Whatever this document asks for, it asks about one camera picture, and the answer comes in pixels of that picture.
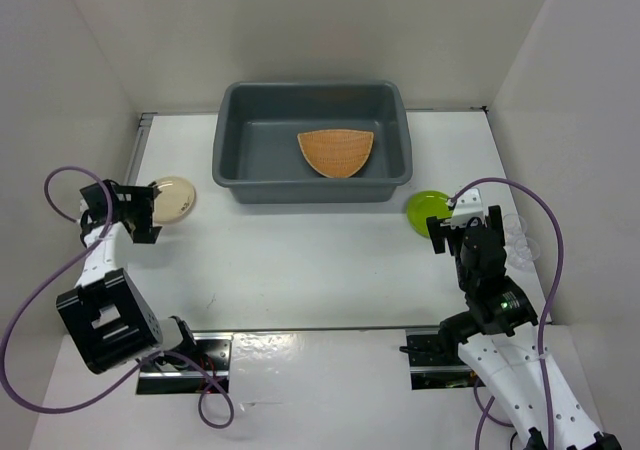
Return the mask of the cream ceramic plate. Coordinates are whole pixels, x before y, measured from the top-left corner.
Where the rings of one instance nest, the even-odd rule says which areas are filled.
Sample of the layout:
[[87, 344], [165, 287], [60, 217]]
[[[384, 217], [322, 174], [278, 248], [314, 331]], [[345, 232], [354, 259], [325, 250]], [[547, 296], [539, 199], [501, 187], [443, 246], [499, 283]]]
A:
[[150, 186], [158, 191], [154, 199], [153, 222], [175, 224], [183, 220], [196, 203], [196, 189], [186, 178], [167, 176], [155, 179]]

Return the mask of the woven bamboo fan-shaped basket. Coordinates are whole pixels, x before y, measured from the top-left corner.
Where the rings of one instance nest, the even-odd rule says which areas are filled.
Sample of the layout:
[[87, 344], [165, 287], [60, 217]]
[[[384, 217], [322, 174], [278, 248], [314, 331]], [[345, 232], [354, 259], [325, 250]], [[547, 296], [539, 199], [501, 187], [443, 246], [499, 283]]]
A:
[[297, 135], [307, 164], [326, 178], [350, 178], [367, 163], [374, 144], [372, 131], [321, 129]]

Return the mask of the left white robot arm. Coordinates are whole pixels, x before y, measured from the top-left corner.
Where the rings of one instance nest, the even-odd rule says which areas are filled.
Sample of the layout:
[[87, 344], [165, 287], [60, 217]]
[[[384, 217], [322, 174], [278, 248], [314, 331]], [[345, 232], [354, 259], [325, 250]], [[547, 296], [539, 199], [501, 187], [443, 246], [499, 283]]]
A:
[[199, 345], [177, 316], [156, 317], [127, 272], [134, 244], [154, 244], [154, 185], [124, 186], [113, 180], [80, 190], [81, 241], [89, 254], [73, 289], [56, 308], [90, 371], [104, 373], [156, 351], [176, 369], [193, 366]]

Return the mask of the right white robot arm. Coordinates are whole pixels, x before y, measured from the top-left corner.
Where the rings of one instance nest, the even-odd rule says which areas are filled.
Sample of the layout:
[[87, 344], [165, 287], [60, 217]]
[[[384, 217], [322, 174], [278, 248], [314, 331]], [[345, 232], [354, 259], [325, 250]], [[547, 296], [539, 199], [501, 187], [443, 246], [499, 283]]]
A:
[[526, 449], [618, 449], [576, 399], [548, 347], [537, 313], [507, 274], [500, 208], [426, 220], [436, 253], [455, 260], [466, 311], [442, 321], [438, 351], [485, 384]]

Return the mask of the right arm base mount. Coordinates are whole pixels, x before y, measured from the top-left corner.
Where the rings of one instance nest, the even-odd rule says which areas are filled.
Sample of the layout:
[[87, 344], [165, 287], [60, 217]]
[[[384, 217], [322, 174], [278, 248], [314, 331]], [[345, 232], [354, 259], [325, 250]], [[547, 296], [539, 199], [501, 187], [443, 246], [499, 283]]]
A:
[[435, 327], [407, 330], [399, 351], [407, 357], [413, 390], [484, 387], [468, 365], [445, 352]]

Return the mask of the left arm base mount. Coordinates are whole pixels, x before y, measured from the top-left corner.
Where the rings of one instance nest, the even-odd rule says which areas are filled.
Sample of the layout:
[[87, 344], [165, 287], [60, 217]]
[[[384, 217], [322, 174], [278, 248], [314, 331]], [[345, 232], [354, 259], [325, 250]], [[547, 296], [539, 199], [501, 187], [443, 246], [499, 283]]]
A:
[[224, 391], [229, 390], [229, 371], [232, 356], [232, 333], [195, 332], [196, 348], [187, 354], [197, 368], [180, 359], [156, 358], [139, 370], [136, 381], [137, 395], [200, 394], [205, 389], [219, 394], [216, 387], [208, 387], [202, 375], [206, 371], [214, 377]]

